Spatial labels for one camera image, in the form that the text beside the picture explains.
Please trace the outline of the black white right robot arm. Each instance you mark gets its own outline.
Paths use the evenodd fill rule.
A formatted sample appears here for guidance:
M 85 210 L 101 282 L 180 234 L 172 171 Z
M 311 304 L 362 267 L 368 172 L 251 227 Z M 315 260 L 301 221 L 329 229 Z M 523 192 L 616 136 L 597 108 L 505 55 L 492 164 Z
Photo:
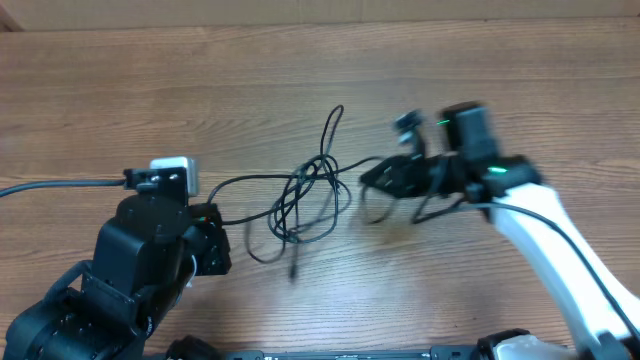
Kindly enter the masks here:
M 491 134 L 489 111 L 479 102 L 443 109 L 438 124 L 447 151 L 428 156 L 412 111 L 394 124 L 411 153 L 384 159 L 364 173 L 365 190 L 395 199 L 460 195 L 460 200 L 411 219 L 419 224 L 440 215 L 479 210 L 527 260 L 559 308 L 573 348 L 545 343 L 523 329 L 478 340 L 471 359 L 636 359 L 639 299 L 610 272 L 573 224 L 558 193 L 523 155 L 502 155 Z

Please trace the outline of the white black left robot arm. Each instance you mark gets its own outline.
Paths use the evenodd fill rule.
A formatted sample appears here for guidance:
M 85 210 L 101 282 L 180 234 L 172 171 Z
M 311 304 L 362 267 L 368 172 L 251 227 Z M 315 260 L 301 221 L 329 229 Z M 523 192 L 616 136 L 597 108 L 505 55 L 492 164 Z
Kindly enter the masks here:
M 77 263 L 6 333 L 7 359 L 140 359 L 195 276 L 225 275 L 228 237 L 213 203 L 138 194 Z

